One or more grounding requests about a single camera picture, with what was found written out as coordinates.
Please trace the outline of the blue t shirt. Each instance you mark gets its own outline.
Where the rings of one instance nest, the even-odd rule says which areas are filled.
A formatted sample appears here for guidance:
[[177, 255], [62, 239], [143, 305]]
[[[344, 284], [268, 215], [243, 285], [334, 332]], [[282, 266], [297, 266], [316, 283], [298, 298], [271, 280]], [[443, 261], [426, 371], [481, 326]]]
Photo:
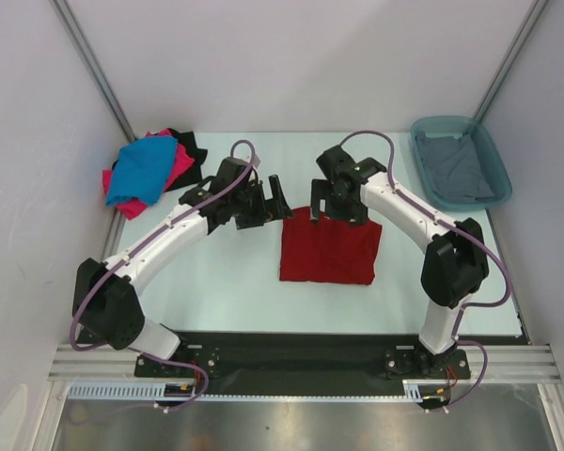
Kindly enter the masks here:
[[151, 206], [160, 198], [175, 161], [178, 142], [171, 136], [148, 136], [119, 151], [106, 194], [106, 205], [137, 199]]

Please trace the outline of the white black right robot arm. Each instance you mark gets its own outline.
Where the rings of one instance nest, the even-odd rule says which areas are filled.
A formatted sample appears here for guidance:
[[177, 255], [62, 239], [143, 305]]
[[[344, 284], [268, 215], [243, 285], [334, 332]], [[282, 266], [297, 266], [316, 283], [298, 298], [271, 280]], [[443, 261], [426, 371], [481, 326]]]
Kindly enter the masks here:
[[472, 237], [483, 240], [479, 223], [454, 221], [432, 213], [422, 199], [402, 189], [390, 170], [372, 158], [357, 162], [342, 147], [323, 152], [316, 164], [323, 179], [311, 182], [310, 215], [325, 216], [349, 226], [363, 226], [375, 211], [398, 227], [424, 256], [420, 284], [429, 298], [415, 353], [415, 367], [436, 377], [448, 366], [455, 348], [454, 326], [459, 309], [477, 292], [489, 274], [485, 252]]

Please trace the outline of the red t shirt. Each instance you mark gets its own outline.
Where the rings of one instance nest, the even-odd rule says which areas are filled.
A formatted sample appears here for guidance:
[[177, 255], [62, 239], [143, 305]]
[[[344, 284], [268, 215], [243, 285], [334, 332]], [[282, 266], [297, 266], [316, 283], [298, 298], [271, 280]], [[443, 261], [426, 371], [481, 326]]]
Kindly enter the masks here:
[[279, 279], [371, 285], [383, 227], [370, 220], [352, 227], [325, 216], [315, 222], [310, 213], [310, 208], [301, 207], [283, 221]]

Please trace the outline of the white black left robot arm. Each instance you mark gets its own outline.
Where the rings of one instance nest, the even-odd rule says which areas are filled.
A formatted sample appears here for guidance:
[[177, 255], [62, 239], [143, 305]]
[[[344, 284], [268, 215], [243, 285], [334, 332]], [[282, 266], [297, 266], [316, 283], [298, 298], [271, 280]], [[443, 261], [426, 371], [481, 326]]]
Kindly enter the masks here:
[[92, 333], [99, 345], [134, 350], [156, 358], [166, 374], [176, 376], [189, 364], [180, 336], [149, 319], [140, 296], [152, 279], [182, 250], [233, 221], [237, 229], [264, 226], [292, 215], [278, 176], [263, 191], [253, 165], [227, 157], [215, 175], [184, 193], [172, 211], [147, 235], [104, 261], [80, 264], [75, 282], [70, 341], [76, 329]]

